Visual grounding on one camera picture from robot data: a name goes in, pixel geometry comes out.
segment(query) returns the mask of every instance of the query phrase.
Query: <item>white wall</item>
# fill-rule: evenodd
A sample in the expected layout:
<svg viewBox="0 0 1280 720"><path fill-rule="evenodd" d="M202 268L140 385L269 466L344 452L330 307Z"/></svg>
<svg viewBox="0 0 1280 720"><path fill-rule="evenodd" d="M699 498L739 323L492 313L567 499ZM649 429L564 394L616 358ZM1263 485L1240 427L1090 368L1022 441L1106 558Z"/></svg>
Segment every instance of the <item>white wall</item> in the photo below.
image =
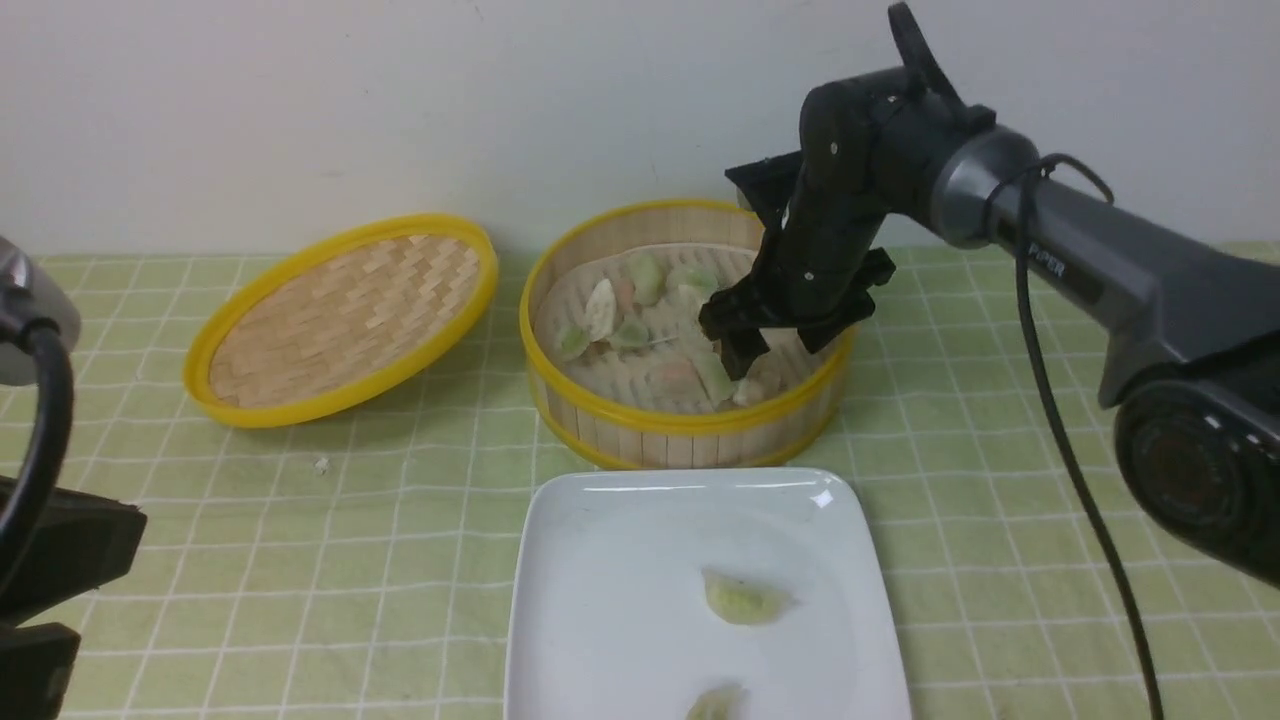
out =
<svg viewBox="0 0 1280 720"><path fill-rule="evenodd" d="M5 0L0 233L289 251L445 210L539 247L732 197L814 85L896 64L888 0ZM1211 240L1280 236L1280 4L916 0L972 102ZM923 240L905 223L890 241Z"/></svg>

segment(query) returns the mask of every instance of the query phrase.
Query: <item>bamboo steamer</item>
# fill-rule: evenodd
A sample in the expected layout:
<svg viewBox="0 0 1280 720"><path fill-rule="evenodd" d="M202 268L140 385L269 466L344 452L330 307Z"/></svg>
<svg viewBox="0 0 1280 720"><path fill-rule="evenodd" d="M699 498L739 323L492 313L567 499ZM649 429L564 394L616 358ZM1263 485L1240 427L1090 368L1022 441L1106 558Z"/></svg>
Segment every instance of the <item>bamboo steamer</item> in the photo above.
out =
<svg viewBox="0 0 1280 720"><path fill-rule="evenodd" d="M746 273L763 228L751 213L707 200L621 208L556 242L534 266L520 302L520 334L529 357L534 402L547 427L575 452L607 469L777 465L808 447L838 409L854 329L817 356L787 348L781 395L750 407L699 413L639 402L620 382L552 359L556 318L580 307L588 278L621 266L618 256L645 247L659 258L710 259L731 282ZM593 273L584 270L593 269ZM799 340L790 332L794 346ZM767 336L780 348L777 336ZM625 375L626 369L620 369ZM635 387L632 378L630 386Z"/></svg>

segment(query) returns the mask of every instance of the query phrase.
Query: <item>black cable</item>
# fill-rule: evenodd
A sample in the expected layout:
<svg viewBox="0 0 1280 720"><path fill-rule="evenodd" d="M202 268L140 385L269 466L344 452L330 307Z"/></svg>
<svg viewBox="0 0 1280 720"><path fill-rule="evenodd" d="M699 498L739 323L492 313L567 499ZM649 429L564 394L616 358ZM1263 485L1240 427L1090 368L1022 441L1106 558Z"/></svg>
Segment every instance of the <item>black cable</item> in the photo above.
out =
<svg viewBox="0 0 1280 720"><path fill-rule="evenodd" d="M14 338L14 343L36 364L36 424L18 482L0 514L0 593L22 564L58 484L70 441L74 404L70 357L58 331L37 323Z"/></svg>
<svg viewBox="0 0 1280 720"><path fill-rule="evenodd" d="M1124 603L1124 611L1129 619L1129 630L1133 633L1134 648L1138 652L1138 665L1142 666L1142 679L1147 685L1147 703L1151 706L1151 716L1153 720L1164 720L1165 707L1164 702L1160 700L1160 684L1156 680L1156 665L1151 657L1151 646L1147 643L1147 632L1142 625L1142 614L1138 610L1138 601L1133 596L1133 588L1129 585L1129 577L1125 574L1124 565L1120 562L1120 553L1116 551L1115 542L1111 539L1111 533L1107 530L1106 523L1102 520L1102 514L1098 511L1098 506L1093 501L1093 495L1089 492L1089 487L1084 483L1084 473L1080 471L1080 462L1076 460L1075 451L1071 448L1071 438L1066 434L1066 427L1062 424L1062 416L1057 410L1057 401L1053 400L1053 389L1050 387L1048 370L1044 368L1044 354L1041 350L1039 334L1036 332L1036 319L1032 316L1030 291L1028 288L1028 254L1030 252L1032 242L1030 224L1036 214L1036 190L1039 181L1047 178L1059 164L1071 165L1079 170L1080 174L1093 181L1094 184L1097 184L1107 196L1107 201L1111 201L1112 199L1111 191L1106 187L1101 178L1098 178L1097 174L1088 169L1083 163L1069 155L1047 155L1039 163L1019 176L1021 177L1021 195L1018 201L1018 241L1014 246L1014 279L1018 291L1018 319L1021 322L1023 340L1027 341L1027 355L1030 359L1032 374L1036 375L1036 389L1039 391L1041 402L1044 405L1044 416L1048 420L1050 430L1053 433L1053 441L1057 443L1057 450L1062 455L1062 464L1066 466L1066 474L1071 478L1071 484L1075 487L1075 495L1080 498L1080 506L1084 507L1084 515L1089 519L1089 525L1093 528L1093 534L1098 538L1098 544L1102 546L1102 555L1106 556L1107 566L1111 569L1111 577L1115 578L1116 588L1120 591L1120 601Z"/></svg>

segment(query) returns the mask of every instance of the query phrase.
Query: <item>gray arm segment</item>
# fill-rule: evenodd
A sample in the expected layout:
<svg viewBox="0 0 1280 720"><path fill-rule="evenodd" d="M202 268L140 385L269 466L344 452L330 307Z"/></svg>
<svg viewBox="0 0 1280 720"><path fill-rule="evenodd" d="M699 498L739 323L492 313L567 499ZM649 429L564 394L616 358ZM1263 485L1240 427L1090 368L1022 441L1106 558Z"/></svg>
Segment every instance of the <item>gray arm segment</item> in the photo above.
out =
<svg viewBox="0 0 1280 720"><path fill-rule="evenodd" d="M1021 186L992 197L1001 179L1039 155L998 128L947 163L933 195L932 228L948 243L1016 240ZM1110 334L1098 402L1116 405L1139 373L1185 365L1280 332L1280 268L1234 258L1052 179L1033 201L1029 266Z"/></svg>

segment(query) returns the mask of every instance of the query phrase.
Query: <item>robotic arm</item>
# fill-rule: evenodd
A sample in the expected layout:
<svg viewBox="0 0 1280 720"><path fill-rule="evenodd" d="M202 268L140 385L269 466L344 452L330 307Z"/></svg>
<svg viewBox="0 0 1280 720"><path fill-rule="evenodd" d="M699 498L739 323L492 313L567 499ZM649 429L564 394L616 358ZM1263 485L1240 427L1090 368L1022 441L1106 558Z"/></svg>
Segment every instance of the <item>robotic arm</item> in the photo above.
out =
<svg viewBox="0 0 1280 720"><path fill-rule="evenodd" d="M1142 507L1280 587L1280 268L1047 179L1053 158L960 101L905 4L890 24L902 67L814 88L799 152L726 173L765 225L751 272L699 316L726 370L768 351L760 328L794 327L817 352L869 316L893 273L870 250L890 213L957 249L1025 252L1110 334L1098 401L1120 406L1117 460Z"/></svg>
<svg viewBox="0 0 1280 720"><path fill-rule="evenodd" d="M0 237L0 384L37 386L36 419L17 478L0 475L0 707L58 716L79 635L40 612L129 571L146 516L56 486L72 429L68 354L79 336L70 300Z"/></svg>

